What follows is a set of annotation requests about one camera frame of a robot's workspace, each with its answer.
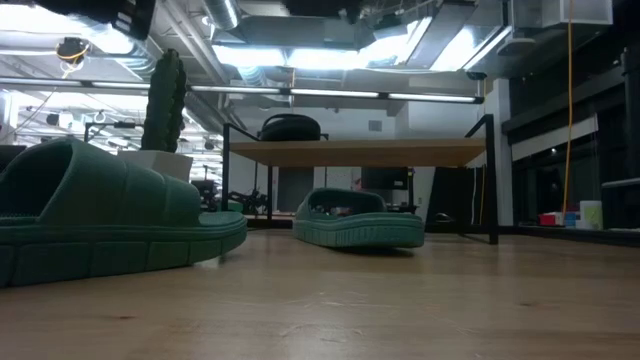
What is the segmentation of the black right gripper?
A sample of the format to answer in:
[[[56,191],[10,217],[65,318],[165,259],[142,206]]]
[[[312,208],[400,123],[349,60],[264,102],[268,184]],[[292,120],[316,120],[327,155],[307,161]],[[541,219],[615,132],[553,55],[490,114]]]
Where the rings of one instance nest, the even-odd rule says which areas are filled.
[[[343,18],[356,23],[361,15],[361,0],[281,0],[294,16]]]

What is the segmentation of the black rubber slide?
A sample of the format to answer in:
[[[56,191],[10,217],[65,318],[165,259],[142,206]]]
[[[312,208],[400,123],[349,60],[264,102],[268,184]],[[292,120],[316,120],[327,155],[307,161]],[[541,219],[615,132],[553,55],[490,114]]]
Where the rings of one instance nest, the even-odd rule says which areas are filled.
[[[301,114],[276,114],[267,118],[260,131],[260,141],[317,141],[321,127],[313,118]]]

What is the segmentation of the green rubber slide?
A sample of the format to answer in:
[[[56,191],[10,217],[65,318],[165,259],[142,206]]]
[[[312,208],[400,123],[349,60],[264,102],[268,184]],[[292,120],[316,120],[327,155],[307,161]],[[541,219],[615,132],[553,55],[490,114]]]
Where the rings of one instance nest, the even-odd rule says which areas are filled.
[[[298,240],[329,248],[417,248],[425,243],[419,216],[389,211],[377,194],[338,188],[308,193],[292,230]]]
[[[0,172],[0,288],[189,266],[246,239],[238,212],[93,145],[32,146]]]

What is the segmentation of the long ceiling light bar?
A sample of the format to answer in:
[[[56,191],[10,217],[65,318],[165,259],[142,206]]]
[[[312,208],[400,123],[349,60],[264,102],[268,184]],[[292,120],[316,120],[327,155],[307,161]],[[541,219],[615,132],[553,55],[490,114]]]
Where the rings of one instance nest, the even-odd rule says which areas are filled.
[[[18,88],[68,88],[88,89],[90,92],[105,90],[107,93],[116,91],[147,92],[150,85],[146,83],[127,83],[94,80],[68,80],[57,78],[24,78],[0,76],[0,86],[6,89]],[[380,91],[353,91],[353,90],[322,90],[307,88],[278,88],[278,87],[244,87],[228,85],[187,85],[191,92],[222,93],[242,95],[282,95],[282,96],[307,96],[307,97],[334,97],[353,98],[367,100],[391,100],[391,101],[415,101],[433,103],[455,104],[482,104],[485,100],[480,96],[463,96],[435,93],[394,93]]]

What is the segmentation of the green cactus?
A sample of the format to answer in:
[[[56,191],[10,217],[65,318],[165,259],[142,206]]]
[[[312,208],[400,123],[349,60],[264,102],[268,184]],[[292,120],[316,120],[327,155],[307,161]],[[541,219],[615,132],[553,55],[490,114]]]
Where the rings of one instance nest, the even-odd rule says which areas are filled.
[[[141,149],[174,153],[184,127],[187,75],[175,49],[157,61],[150,79]]]

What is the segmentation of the background dark monitor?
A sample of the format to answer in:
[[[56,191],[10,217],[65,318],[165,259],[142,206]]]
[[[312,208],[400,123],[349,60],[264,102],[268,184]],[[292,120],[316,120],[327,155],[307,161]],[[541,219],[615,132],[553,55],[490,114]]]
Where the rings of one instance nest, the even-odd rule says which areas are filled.
[[[408,167],[362,167],[361,187],[374,190],[407,190]]]

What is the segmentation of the white and green container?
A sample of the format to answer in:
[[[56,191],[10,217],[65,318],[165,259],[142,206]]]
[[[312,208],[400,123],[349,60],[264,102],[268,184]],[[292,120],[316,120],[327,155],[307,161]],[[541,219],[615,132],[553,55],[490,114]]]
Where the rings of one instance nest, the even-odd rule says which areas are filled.
[[[586,230],[602,230],[602,202],[596,200],[585,200],[581,201],[579,206],[580,228]]]

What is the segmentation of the dark screen at desk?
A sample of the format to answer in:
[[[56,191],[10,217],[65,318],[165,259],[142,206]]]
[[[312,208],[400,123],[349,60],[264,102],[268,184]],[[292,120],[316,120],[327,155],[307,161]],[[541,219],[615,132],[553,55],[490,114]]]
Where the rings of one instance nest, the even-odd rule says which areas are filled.
[[[0,145],[0,173],[25,149],[24,145]]]

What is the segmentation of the silver ceiling duct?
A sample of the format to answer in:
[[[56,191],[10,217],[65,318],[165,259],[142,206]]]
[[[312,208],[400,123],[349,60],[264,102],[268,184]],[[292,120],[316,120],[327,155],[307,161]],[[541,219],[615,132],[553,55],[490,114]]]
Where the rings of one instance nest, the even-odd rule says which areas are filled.
[[[202,1],[205,12],[216,29],[228,31],[239,25],[241,10],[236,0]]]

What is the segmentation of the wooden shelf with black frame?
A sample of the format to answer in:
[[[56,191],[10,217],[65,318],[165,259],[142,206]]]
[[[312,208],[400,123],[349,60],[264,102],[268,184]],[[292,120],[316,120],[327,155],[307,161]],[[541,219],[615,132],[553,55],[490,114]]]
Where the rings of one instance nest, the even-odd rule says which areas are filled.
[[[267,167],[267,215],[255,223],[265,229],[282,228],[273,219],[275,167],[461,167],[486,155],[484,225],[427,226],[427,232],[455,233],[488,245],[499,243],[494,116],[483,115],[459,139],[325,140],[266,142],[236,125],[223,125],[221,209],[229,208],[230,155],[236,153]]]

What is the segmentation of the white ceiling duct box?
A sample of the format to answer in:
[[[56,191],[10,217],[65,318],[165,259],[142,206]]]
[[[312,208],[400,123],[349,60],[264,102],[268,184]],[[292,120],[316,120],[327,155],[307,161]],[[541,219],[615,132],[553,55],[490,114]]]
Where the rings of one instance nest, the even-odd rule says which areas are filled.
[[[584,24],[613,24],[612,0],[513,0],[516,28],[548,28]]]

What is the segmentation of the black rig post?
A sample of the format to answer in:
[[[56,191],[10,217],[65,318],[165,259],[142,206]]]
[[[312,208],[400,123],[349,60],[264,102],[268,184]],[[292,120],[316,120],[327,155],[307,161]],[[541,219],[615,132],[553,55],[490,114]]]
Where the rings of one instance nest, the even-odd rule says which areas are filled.
[[[629,175],[640,178],[640,43],[625,48],[622,65],[626,107],[626,162]]]

